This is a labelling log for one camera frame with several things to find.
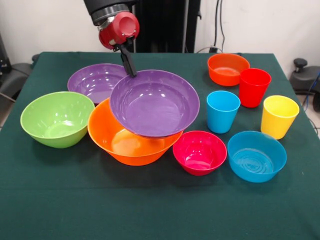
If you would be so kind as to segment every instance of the green bowl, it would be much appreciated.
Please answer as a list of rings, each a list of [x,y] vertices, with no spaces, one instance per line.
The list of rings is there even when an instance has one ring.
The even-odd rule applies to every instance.
[[[77,144],[86,135],[94,108],[94,103],[85,95],[54,92],[32,101],[23,110],[20,124],[39,143],[64,149]]]

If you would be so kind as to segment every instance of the cup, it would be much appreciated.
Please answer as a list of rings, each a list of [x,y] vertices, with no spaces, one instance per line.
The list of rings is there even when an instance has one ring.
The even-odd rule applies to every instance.
[[[269,73],[258,68],[248,68],[242,71],[239,84],[241,105],[247,108],[258,107],[271,79]]]
[[[229,91],[214,91],[206,98],[207,125],[217,134],[228,132],[240,107],[240,99]]]
[[[273,95],[263,102],[261,132],[282,139],[299,114],[299,105],[286,96]]]

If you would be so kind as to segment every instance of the blue bowl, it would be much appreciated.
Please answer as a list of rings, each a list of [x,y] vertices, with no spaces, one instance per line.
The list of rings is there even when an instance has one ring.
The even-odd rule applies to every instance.
[[[269,181],[287,162],[281,143],[258,131],[237,133],[229,140],[227,151],[233,172],[252,183]]]

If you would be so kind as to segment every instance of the bowl rim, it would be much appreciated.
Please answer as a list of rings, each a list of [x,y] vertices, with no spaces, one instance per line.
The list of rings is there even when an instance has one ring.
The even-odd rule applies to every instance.
[[[163,148],[162,150],[159,150],[159,151],[156,151],[156,152],[153,152],[153,153],[150,153],[150,154],[145,154],[145,155],[137,155],[137,156],[130,156],[130,155],[120,155],[119,153],[116,153],[116,152],[113,152],[105,147],[103,147],[102,145],[100,145],[96,140],[95,138],[92,136],[92,133],[91,133],[91,128],[89,127],[89,123],[92,119],[92,115],[94,114],[95,111],[98,111],[99,108],[101,108],[101,106],[103,104],[106,104],[106,102],[109,102],[110,104],[110,97],[108,97],[107,99],[103,100],[102,102],[100,102],[95,108],[94,110],[90,113],[90,116],[89,116],[89,119],[88,119],[88,123],[87,123],[87,126],[88,126],[88,133],[89,133],[89,136],[90,138],[92,139],[92,141],[98,146],[100,147],[101,149],[105,150],[107,153],[110,153],[110,154],[113,154],[113,155],[117,155],[117,156],[121,156],[121,157],[127,157],[127,158],[142,158],[142,157],[147,157],[147,156],[151,156],[151,155],[155,155],[155,154],[159,154],[163,151],[166,151],[168,150],[170,147],[172,147],[182,136],[182,134],[184,133],[184,131],[180,131],[176,134],[173,134],[173,135],[178,135],[177,138],[168,146],[166,146],[165,148]]]
[[[266,133],[263,133],[263,132],[260,132],[260,131],[253,131],[253,130],[240,131],[240,132],[236,133],[235,135],[233,135],[233,136],[229,139],[229,141],[228,141],[228,143],[227,143],[227,151],[228,151],[229,161],[232,161],[232,160],[233,160],[233,157],[231,157],[230,154],[229,154],[229,144],[230,144],[231,140],[232,140],[235,136],[242,135],[242,134],[245,134],[245,133],[252,133],[252,134],[255,134],[255,135],[260,135],[260,136],[264,136],[264,137],[266,137],[266,138],[268,138],[268,139],[273,140],[278,146],[280,146],[280,149],[283,150],[284,156],[285,156],[284,162],[283,162],[282,166],[281,166],[279,169],[277,169],[276,171],[273,170],[272,172],[268,172],[268,173],[263,173],[263,172],[251,172],[251,171],[248,171],[247,169],[244,168],[247,172],[250,172],[250,173],[253,173],[253,174],[257,174],[257,175],[265,175],[265,176],[266,176],[266,175],[276,174],[276,173],[280,172],[280,171],[285,167],[285,165],[287,164],[287,159],[288,159],[288,155],[287,155],[287,151],[286,151],[285,147],[284,147],[277,139],[275,139],[274,137],[272,137],[272,136],[270,136],[270,135],[268,135],[268,134],[266,134]]]
[[[208,58],[208,60],[207,60],[207,66],[208,66],[208,68],[209,68],[210,70],[214,71],[215,68],[212,68],[212,67],[210,66],[209,61],[210,61],[211,59],[213,59],[213,58],[216,58],[217,56],[220,56],[220,55],[236,56],[236,58],[244,60],[244,61],[246,62],[246,64],[248,65],[248,68],[250,68],[250,66],[251,66],[251,65],[250,65],[250,62],[249,62],[244,56],[240,56],[240,55],[238,55],[238,54],[229,53],[229,52],[218,52],[218,53],[215,53],[215,54],[213,54],[212,56],[210,56],[210,57]]]
[[[63,136],[57,136],[57,137],[38,136],[38,135],[35,135],[35,134],[33,134],[33,133],[30,133],[30,132],[26,129],[26,127],[25,127],[24,124],[23,124],[23,119],[22,119],[22,118],[23,118],[23,116],[24,116],[27,108],[29,108],[34,102],[36,102],[36,101],[39,100],[39,99],[45,98],[45,97],[50,96],[50,95],[57,95],[57,94],[72,94],[72,95],[81,96],[81,97],[89,100],[89,102],[90,102],[90,104],[91,104],[91,106],[92,106],[91,112],[95,109],[95,104],[94,104],[94,102],[93,102],[89,97],[87,97],[87,96],[85,96],[85,95],[83,95],[83,94],[81,94],[81,93],[78,93],[78,92],[74,92],[74,91],[56,91],[56,92],[51,92],[51,93],[42,95],[42,96],[34,99],[33,101],[31,101],[31,102],[23,109],[23,111],[22,111],[22,113],[21,113],[21,115],[20,115],[20,125],[21,125],[22,129],[23,129],[27,134],[29,134],[30,136],[32,136],[32,137],[34,137],[34,138],[37,138],[37,139],[58,140],[58,139],[63,139],[63,138],[65,138],[65,137],[69,137],[69,136],[71,136],[71,135],[73,135],[73,134],[76,134],[76,133],[78,133],[78,132],[80,132],[80,131],[82,131],[83,129],[85,129],[85,128],[88,127],[89,118],[88,118],[85,126],[81,127],[81,128],[78,129],[78,130],[73,131],[72,133],[68,133],[68,134],[63,135]]]
[[[200,112],[200,98],[199,98],[199,95],[198,95],[198,92],[196,91],[196,89],[191,85],[190,82],[188,82],[185,78],[183,78],[182,76],[179,76],[178,74],[175,74],[173,72],[170,72],[170,71],[165,71],[165,70],[159,70],[159,69],[145,69],[145,70],[141,70],[141,71],[137,71],[137,74],[138,73],[143,73],[143,72],[151,72],[151,71],[154,71],[154,72],[163,72],[163,73],[168,73],[168,74],[171,74],[171,75],[174,75],[180,79],[182,79],[195,93],[196,95],[196,99],[197,99],[197,111],[196,111],[196,114],[194,115],[193,119],[190,121],[190,123],[186,124],[185,127],[180,127],[178,130],[175,130],[169,134],[166,134],[166,135],[145,135],[145,134],[142,134],[142,133],[139,133],[137,131],[135,131],[134,129],[132,129],[131,127],[129,127],[127,124],[123,124],[123,122],[121,122],[117,117],[116,117],[116,114],[114,113],[114,110],[113,108],[111,107],[111,104],[110,104],[110,109],[111,109],[111,112],[113,113],[113,115],[115,116],[116,120],[125,128],[127,129],[128,131],[132,132],[133,134],[136,134],[136,135],[139,135],[141,137],[145,137],[145,138],[165,138],[165,137],[169,137],[169,136],[172,136],[172,135],[175,135],[175,134],[178,134],[180,133],[181,131],[185,131],[198,117],[199,115],[199,112]],[[114,86],[114,88],[117,87],[118,84],[120,84],[124,79],[126,78],[132,78],[130,75],[127,75],[125,77],[123,77],[120,81],[118,81],[116,83],[116,85]],[[113,93],[114,91],[112,91],[111,95],[110,95],[110,102],[111,102],[111,98],[113,96]]]
[[[79,72],[85,70],[85,69],[88,69],[88,68],[92,68],[92,67],[99,67],[99,66],[114,66],[114,67],[119,67],[120,69],[123,69],[124,71],[125,70],[125,67],[120,65],[120,64],[115,64],[115,63],[96,63],[96,64],[91,64],[91,65],[88,65],[88,66],[84,66],[80,69],[78,69],[77,71],[75,71],[68,79],[68,82],[66,83],[66,87],[68,89],[69,92],[74,92],[74,93],[79,93],[79,94],[83,94],[81,92],[78,92],[78,91],[74,91],[74,90],[71,90],[71,80],[73,79],[74,75],[78,74]]]
[[[192,170],[196,170],[196,171],[199,171],[199,172],[206,172],[206,171],[210,171],[210,170],[215,170],[215,169],[217,169],[217,168],[219,168],[222,164],[224,164],[224,162],[226,161],[226,159],[227,159],[227,156],[228,156],[228,151],[227,151],[227,146],[226,146],[226,144],[224,143],[224,141],[222,141],[217,135],[215,135],[215,134],[213,134],[213,133],[211,133],[211,132],[208,132],[208,131],[202,131],[202,130],[192,130],[192,131],[187,131],[187,132],[185,132],[184,134],[182,134],[181,136],[180,136],[180,138],[179,138],[179,140],[181,139],[181,137],[183,136],[183,135],[187,135],[187,134],[189,134],[189,133],[205,133],[205,134],[208,134],[208,135],[211,135],[211,136],[213,136],[213,137],[215,137],[220,143],[222,143],[222,145],[223,145],[223,149],[224,149],[224,160],[220,163],[220,164],[218,164],[218,165],[216,165],[216,166],[214,166],[214,167],[210,167],[210,168],[206,168],[206,169],[198,169],[198,168],[193,168],[193,167],[189,167],[189,166],[186,166],[185,164],[183,164],[180,160],[178,160],[178,158],[176,157],[176,143],[178,142],[178,141],[176,141],[176,143],[173,145],[173,148],[172,148],[172,151],[173,151],[173,155],[174,155],[174,158],[176,159],[176,161],[181,165],[181,166],[183,166],[183,167],[185,167],[185,168],[188,168],[188,169],[192,169]]]

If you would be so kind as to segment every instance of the dark green tablecloth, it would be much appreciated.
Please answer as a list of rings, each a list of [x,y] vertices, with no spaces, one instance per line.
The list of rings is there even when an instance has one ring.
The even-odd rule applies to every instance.
[[[207,73],[209,54],[134,54],[137,70],[162,69],[197,90],[200,113],[188,130],[208,131],[206,96],[222,88]],[[273,54],[244,54],[268,71],[266,96],[298,101]],[[20,114],[44,94],[66,91],[76,70],[120,64],[117,53],[42,53],[0,132],[1,240],[308,240],[320,238],[320,142],[301,109],[280,140],[285,168],[271,181],[249,183],[226,161],[210,175],[191,176],[172,150],[157,162],[131,167],[100,150],[87,135],[54,149],[32,140]],[[238,93],[238,87],[228,88]],[[260,129],[262,106],[240,107],[226,134]]]

